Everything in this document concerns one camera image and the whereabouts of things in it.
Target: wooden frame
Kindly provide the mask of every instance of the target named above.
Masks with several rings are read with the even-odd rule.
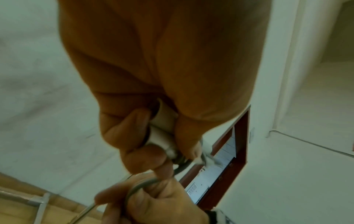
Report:
[[[212,154],[215,155],[221,147],[232,136],[232,128],[235,128],[236,158],[233,158],[229,165],[220,174],[214,184],[208,189],[198,202],[198,206],[204,210],[211,210],[215,207],[222,196],[226,193],[232,182],[236,179],[245,164],[247,163],[247,146],[249,133],[250,107],[230,126],[228,130],[213,144]],[[194,165],[189,172],[180,180],[186,188],[202,169],[202,165]]]

